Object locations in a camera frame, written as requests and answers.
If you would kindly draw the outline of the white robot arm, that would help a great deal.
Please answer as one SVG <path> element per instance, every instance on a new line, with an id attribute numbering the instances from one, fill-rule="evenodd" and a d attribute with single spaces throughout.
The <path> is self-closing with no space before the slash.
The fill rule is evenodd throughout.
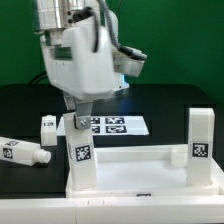
<path id="1" fill-rule="evenodd" d="M 119 89 L 121 71 L 109 27 L 100 13 L 105 0 L 32 0 L 50 83 L 71 96 L 75 127 L 91 126 L 92 105 Z"/>

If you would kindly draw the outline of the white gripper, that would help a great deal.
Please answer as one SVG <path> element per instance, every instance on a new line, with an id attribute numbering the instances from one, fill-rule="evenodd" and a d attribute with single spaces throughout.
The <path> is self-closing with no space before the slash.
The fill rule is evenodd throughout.
<path id="1" fill-rule="evenodd" d="M 105 99 L 114 92 L 114 66 L 109 33 L 99 28 L 99 47 L 95 44 L 94 20 L 92 17 L 76 23 L 62 32 L 62 45 L 46 45 L 44 36 L 40 39 L 45 68 L 50 83 L 84 100 L 75 101 L 75 127 L 79 130 L 91 127 L 91 100 Z"/>

